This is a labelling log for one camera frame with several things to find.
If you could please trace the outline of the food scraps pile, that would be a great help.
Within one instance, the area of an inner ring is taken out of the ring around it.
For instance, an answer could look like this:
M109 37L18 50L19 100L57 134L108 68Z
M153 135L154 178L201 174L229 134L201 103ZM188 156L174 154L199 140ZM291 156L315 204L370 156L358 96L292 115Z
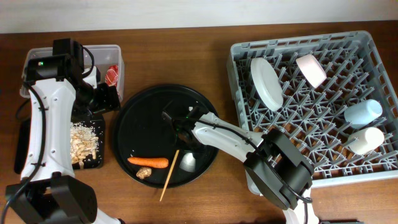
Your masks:
M84 126L83 123L72 123L70 128L70 157L72 164L83 169L85 162L92 162L97 158L98 139L94 127Z

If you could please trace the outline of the cream plastic cup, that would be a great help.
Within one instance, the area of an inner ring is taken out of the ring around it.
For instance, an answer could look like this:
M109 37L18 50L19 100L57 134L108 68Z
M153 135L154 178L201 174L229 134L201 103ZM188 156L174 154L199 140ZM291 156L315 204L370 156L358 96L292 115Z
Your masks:
M378 148L384 142L384 134L378 128L369 127L353 133L348 139L354 139L348 146L349 149L363 155Z

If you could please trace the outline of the blue plastic cup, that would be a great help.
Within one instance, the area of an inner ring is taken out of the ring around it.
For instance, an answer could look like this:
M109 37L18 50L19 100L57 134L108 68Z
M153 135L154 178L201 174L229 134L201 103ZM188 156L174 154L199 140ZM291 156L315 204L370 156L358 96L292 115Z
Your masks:
M360 129L382 115L381 104L376 100L366 100L348 107L344 112L345 121L354 129Z

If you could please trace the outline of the pink bowl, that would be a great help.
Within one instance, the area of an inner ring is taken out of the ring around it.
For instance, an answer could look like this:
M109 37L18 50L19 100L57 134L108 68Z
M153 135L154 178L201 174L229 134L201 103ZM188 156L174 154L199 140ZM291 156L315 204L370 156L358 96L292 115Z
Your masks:
M297 58L296 63L312 87L318 88L326 80L324 69L313 55L308 54Z

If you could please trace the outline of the ginger root piece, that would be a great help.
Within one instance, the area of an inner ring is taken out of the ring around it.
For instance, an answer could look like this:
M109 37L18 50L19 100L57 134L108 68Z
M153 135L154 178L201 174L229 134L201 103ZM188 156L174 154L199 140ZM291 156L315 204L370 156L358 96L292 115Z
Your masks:
M150 167L141 167L136 172L136 177L138 177L141 180L150 177L151 175L152 175L152 169Z

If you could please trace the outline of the orange carrot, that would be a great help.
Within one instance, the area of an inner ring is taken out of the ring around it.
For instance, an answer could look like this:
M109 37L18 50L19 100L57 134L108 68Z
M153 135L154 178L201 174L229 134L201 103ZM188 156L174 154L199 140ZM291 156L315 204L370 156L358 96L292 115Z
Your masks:
M153 167L157 169L164 169L169 165L169 160L166 158L130 157L127 159L127 161L134 165Z

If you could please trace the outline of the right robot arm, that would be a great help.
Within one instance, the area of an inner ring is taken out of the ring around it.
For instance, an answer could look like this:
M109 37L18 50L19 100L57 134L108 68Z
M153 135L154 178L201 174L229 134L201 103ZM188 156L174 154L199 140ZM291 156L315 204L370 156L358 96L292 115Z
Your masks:
M310 197L314 167L284 133L248 131L201 106L185 116L166 106L162 118L183 151L181 169L195 172L207 147L220 149L243 163L251 190L281 208L287 223L319 223Z

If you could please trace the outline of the wooden chopstick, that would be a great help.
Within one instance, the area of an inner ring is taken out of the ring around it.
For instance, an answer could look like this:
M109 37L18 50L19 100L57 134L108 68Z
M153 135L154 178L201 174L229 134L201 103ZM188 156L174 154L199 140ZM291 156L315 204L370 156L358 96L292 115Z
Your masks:
M159 199L160 202L162 201L162 199L163 199L163 197L164 197L164 194L165 194L165 191L167 190L167 187L168 187L168 185L169 185L169 181L170 181L170 178L171 178L171 176L172 176L172 172L173 172L173 170L174 170L174 167L175 167L175 164L176 164L176 161L177 161L179 152L180 152L179 149L177 149L176 152L175 152L175 155L174 155L172 164L171 164L170 169L169 169L169 173L167 174L167 178L166 178L166 180L165 180L165 184L164 184L164 187L163 187L163 189L162 189L162 193L161 193L161 196L160 196L160 199Z

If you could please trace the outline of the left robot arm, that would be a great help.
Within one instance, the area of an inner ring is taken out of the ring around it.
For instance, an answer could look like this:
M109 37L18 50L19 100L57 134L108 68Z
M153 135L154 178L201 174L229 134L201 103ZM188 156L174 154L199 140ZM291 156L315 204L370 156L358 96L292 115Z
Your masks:
M115 86L86 82L95 70L85 70L87 51L73 39L58 39L50 56L27 63L23 86L31 102L29 148L20 183L6 187L2 223L10 208L24 223L122 223L98 208L94 189L77 180L72 167L71 120L120 108Z

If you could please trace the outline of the red snack wrapper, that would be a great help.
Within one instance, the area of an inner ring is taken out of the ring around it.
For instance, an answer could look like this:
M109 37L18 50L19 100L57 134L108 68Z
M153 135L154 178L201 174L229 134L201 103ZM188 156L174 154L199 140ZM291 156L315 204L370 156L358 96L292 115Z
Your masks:
M119 67L117 65L110 66L105 75L105 83L108 86L117 86L118 78L119 78Z

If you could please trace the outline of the white plastic fork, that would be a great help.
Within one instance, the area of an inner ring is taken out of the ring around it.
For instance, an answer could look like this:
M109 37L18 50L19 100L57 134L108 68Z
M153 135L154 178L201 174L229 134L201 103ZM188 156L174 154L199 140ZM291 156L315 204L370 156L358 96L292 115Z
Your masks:
M179 168L186 172L194 172L196 168L196 159L192 152L183 155Z

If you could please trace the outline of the grey plate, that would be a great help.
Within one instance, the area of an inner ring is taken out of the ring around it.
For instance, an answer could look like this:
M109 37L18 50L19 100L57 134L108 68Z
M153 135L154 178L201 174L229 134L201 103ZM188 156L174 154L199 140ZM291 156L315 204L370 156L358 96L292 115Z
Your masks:
M272 65L264 58L251 60L251 76L260 99L271 111L279 110L284 102L282 87Z

